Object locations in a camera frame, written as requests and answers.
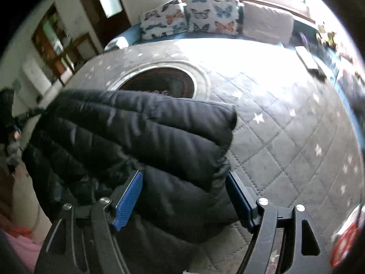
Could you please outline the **black puffer down coat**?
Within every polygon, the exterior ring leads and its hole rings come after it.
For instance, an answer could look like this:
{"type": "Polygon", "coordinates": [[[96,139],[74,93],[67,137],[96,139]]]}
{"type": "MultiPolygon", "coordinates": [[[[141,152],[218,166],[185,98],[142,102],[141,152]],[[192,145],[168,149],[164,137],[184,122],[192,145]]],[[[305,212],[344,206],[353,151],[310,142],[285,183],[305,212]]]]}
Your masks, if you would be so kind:
{"type": "Polygon", "coordinates": [[[199,244],[237,220],[225,188],[233,105],[133,91],[65,90],[41,115],[22,159],[50,220],[143,174],[117,234],[131,273],[182,273],[199,244]]]}

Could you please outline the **white small refrigerator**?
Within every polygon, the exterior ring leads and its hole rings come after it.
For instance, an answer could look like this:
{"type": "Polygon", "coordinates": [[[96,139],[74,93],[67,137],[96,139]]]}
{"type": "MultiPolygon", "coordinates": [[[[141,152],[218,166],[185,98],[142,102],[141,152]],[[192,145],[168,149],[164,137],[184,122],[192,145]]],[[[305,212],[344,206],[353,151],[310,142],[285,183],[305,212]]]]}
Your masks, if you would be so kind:
{"type": "Polygon", "coordinates": [[[36,61],[33,58],[28,58],[23,63],[22,69],[36,91],[41,96],[44,96],[49,91],[52,84],[36,61]]]}

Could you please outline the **grey star quilted mattress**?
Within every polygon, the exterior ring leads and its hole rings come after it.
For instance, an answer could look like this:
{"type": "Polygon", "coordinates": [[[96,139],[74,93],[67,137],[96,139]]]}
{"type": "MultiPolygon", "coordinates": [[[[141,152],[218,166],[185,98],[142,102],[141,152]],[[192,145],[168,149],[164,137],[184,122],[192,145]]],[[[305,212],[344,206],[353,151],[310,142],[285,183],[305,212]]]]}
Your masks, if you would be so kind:
{"type": "Polygon", "coordinates": [[[211,101],[234,105],[227,157],[244,184],[277,205],[303,204],[330,250],[360,202],[364,165],[355,124],[330,82],[305,70],[293,50],[221,38],[167,40],[91,59],[69,88],[111,89],[164,64],[204,74],[211,101]]]}

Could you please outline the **red plastic bag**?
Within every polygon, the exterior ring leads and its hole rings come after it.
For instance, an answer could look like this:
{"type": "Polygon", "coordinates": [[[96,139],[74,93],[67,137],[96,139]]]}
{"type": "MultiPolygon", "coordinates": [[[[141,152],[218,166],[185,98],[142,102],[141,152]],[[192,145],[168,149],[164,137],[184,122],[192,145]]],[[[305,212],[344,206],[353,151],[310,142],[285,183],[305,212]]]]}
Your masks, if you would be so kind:
{"type": "Polygon", "coordinates": [[[364,253],[364,204],[359,204],[349,214],[334,235],[330,265],[334,273],[344,265],[355,265],[355,260],[364,253]]]}

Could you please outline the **wooden display cabinet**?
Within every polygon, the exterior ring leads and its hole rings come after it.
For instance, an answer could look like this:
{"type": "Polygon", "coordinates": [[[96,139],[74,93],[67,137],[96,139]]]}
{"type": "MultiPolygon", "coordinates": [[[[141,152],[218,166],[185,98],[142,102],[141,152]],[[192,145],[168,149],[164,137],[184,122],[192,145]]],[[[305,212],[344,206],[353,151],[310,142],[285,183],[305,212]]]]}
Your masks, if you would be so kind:
{"type": "Polygon", "coordinates": [[[60,77],[66,70],[60,59],[56,59],[71,42],[71,36],[59,15],[55,3],[46,11],[33,35],[32,43],[40,57],[53,73],[60,77]]]}

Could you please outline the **dark wooden side table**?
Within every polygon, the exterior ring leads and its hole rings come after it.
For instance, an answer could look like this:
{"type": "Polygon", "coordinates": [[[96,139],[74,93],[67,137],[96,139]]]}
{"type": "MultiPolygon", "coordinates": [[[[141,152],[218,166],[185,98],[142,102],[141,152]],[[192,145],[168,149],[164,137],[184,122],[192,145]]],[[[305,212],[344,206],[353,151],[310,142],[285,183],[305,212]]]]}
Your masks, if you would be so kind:
{"type": "Polygon", "coordinates": [[[60,53],[59,55],[57,55],[53,59],[53,61],[64,61],[65,66],[67,66],[70,69],[70,71],[74,74],[76,72],[75,67],[76,67],[77,63],[85,62],[84,57],[81,55],[81,53],[78,50],[78,47],[83,42],[89,42],[89,45],[91,46],[95,55],[99,55],[99,52],[98,52],[93,40],[91,39],[90,34],[87,32],[87,33],[84,33],[83,35],[77,37],[76,39],[71,40],[71,42],[68,44],[68,46],[66,46],[64,48],[63,52],[60,53]],[[68,61],[67,60],[68,55],[74,55],[76,58],[76,63],[73,63],[72,61],[68,61]]]}

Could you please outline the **white remote box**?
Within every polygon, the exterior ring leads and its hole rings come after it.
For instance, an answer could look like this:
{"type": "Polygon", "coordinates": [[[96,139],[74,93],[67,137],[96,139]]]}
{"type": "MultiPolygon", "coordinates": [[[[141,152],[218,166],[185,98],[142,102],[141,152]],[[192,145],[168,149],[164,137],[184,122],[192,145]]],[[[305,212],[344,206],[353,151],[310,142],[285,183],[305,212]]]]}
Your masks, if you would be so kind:
{"type": "Polygon", "coordinates": [[[304,46],[296,46],[296,53],[308,71],[318,71],[319,67],[313,56],[304,46]]]}

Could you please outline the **blue sofa bench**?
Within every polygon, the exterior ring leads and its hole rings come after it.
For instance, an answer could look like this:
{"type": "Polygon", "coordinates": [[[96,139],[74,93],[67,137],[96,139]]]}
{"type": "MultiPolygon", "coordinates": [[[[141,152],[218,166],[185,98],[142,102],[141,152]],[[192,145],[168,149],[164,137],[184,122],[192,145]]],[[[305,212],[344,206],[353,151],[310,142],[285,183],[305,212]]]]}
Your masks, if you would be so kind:
{"type": "MultiPolygon", "coordinates": [[[[237,35],[227,35],[224,33],[209,33],[204,27],[202,30],[195,28],[192,32],[183,31],[178,33],[174,31],[171,35],[162,32],[161,36],[152,35],[150,39],[143,39],[145,31],[142,30],[140,24],[136,24],[125,32],[113,38],[106,47],[105,52],[127,48],[128,46],[137,45],[148,42],[158,42],[163,40],[178,40],[185,38],[230,38],[255,41],[255,38],[245,37],[242,34],[242,23],[238,24],[239,33],[237,35]]],[[[329,47],[323,47],[317,41],[319,32],[313,27],[294,20],[294,29],[291,32],[289,42],[285,43],[282,39],[273,41],[270,39],[260,39],[259,42],[269,43],[273,45],[283,46],[285,48],[294,49],[296,46],[304,46],[313,55],[314,58],[320,59],[334,75],[335,82],[340,86],[345,94],[355,120],[364,127],[364,79],[355,71],[347,59],[340,53],[332,51],[329,47]]]]}

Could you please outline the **dark wooden door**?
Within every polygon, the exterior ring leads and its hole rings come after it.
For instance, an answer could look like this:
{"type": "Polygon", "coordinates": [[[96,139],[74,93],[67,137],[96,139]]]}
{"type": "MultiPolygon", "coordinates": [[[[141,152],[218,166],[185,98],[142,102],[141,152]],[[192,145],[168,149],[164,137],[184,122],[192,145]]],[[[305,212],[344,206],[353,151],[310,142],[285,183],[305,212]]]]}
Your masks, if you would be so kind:
{"type": "Polygon", "coordinates": [[[103,47],[131,27],[122,0],[81,0],[103,47]]]}

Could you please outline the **plain white pillow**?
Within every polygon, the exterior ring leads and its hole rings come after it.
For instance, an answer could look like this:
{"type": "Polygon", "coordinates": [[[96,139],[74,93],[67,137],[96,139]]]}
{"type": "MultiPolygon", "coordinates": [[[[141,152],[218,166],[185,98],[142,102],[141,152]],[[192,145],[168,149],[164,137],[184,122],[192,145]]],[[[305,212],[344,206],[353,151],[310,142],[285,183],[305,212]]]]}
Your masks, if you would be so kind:
{"type": "Polygon", "coordinates": [[[294,28],[292,13],[268,6],[243,2],[242,34],[260,42],[289,43],[294,28]]]}

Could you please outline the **plush toy bear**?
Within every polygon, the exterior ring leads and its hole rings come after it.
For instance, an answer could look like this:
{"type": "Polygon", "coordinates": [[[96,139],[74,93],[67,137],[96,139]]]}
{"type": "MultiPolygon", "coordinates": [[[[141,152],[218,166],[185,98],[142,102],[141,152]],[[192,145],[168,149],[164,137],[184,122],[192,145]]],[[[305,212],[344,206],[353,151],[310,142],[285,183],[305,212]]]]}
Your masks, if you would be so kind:
{"type": "Polygon", "coordinates": [[[330,48],[334,51],[337,49],[337,44],[334,40],[336,33],[335,32],[327,32],[325,30],[324,24],[318,25],[319,33],[316,34],[316,39],[318,43],[322,46],[330,48]]]}

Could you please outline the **left butterfly pillow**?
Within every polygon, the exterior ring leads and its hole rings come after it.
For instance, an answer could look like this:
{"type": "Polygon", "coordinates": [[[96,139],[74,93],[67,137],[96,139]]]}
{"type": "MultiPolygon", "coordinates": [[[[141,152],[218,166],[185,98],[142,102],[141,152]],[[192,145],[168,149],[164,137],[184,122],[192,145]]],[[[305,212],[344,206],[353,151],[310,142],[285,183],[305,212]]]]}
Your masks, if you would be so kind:
{"type": "Polygon", "coordinates": [[[140,16],[142,40],[153,40],[188,31],[181,0],[171,0],[140,16]]]}

